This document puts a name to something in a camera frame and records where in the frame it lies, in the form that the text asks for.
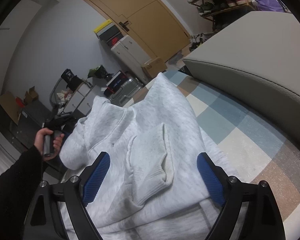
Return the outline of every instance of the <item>stitched seam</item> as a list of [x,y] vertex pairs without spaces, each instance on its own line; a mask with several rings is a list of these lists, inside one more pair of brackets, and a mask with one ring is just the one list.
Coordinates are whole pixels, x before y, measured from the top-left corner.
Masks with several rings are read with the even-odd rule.
[[268,81],[268,82],[270,82],[270,83],[272,83],[272,84],[275,84],[275,85],[277,85],[277,86],[279,86],[279,87],[282,87],[283,89],[288,90],[288,91],[291,92],[292,94],[294,94],[294,95],[300,97],[300,95],[296,94],[295,92],[291,91],[291,90],[288,89],[288,88],[283,87],[282,85],[279,85],[279,84],[277,84],[277,83],[275,83],[275,82],[273,82],[273,81],[271,81],[271,80],[268,80],[268,79],[266,79],[266,78],[260,77],[260,76],[258,76],[258,75],[255,75],[255,74],[252,74],[252,73],[249,73],[249,72],[240,70],[240,69],[235,69],[235,68],[232,68],[232,67],[227,67],[227,66],[223,66],[223,65],[219,65],[219,64],[215,64],[215,63],[203,62],[203,61],[199,61],[199,60],[193,60],[193,59],[186,59],[186,60],[189,60],[189,61],[195,61],[195,62],[202,62],[202,63],[207,63],[207,64],[213,64],[213,65],[216,65],[216,66],[220,66],[220,67],[224,67],[224,68],[230,68],[230,69],[233,69],[233,70],[236,70],[236,71],[239,71],[239,72],[243,72],[243,73],[246,73],[246,74],[249,74],[249,75],[252,75],[252,76],[261,78],[261,79],[263,79],[263,80],[266,80],[266,81]]

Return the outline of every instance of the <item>storage box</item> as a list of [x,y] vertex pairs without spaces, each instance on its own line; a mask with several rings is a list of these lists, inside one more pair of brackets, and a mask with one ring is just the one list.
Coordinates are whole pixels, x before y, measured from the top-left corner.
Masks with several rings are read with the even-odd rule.
[[6,92],[0,96],[0,105],[9,115],[9,117],[16,123],[19,123],[19,116],[21,113],[21,107],[18,106],[16,99],[11,92]]
[[160,72],[165,71],[166,69],[167,66],[160,57],[151,59],[142,66],[143,72],[150,78],[155,78]]
[[25,105],[28,105],[32,101],[38,99],[38,97],[39,97],[38,93],[34,90],[34,87],[32,87],[32,88],[29,88],[29,92],[28,91],[26,92],[23,102]]

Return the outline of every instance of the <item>blue square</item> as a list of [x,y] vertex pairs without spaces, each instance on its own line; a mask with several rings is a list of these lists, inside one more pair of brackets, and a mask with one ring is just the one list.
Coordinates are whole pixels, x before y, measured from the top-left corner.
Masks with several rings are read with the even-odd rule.
[[208,106],[211,105],[220,95],[216,89],[203,83],[200,83],[191,94]]
[[247,113],[238,128],[271,159],[278,153],[286,140],[279,130],[253,112]]
[[176,71],[176,73],[169,78],[169,80],[178,86],[186,77],[186,74]]
[[209,135],[209,137],[219,144],[235,126],[226,120],[222,115],[218,114],[211,107],[208,107],[197,117],[200,127]]
[[249,112],[247,108],[232,98],[222,94],[210,105],[210,107],[221,114],[234,126],[237,126]]
[[163,75],[165,75],[166,78],[170,80],[176,73],[177,73],[176,70],[168,70],[164,72]]

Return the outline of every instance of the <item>blue gripper pad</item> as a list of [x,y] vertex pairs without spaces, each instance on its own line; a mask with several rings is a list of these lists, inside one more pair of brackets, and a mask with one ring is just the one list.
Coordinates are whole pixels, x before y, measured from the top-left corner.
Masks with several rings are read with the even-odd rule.
[[210,197],[215,203],[218,203],[221,207],[223,207],[226,203],[223,196],[223,187],[202,154],[199,154],[197,157],[197,167],[203,182],[208,189]]
[[99,165],[95,168],[90,178],[86,182],[83,188],[82,203],[86,207],[88,203],[94,201],[98,190],[109,170],[110,167],[110,156],[105,154],[101,159]]

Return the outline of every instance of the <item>sleeve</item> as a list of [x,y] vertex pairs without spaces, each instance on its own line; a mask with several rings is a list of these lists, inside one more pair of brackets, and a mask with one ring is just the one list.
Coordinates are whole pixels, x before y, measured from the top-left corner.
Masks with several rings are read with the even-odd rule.
[[0,239],[21,239],[29,205],[46,167],[32,146],[0,175]]

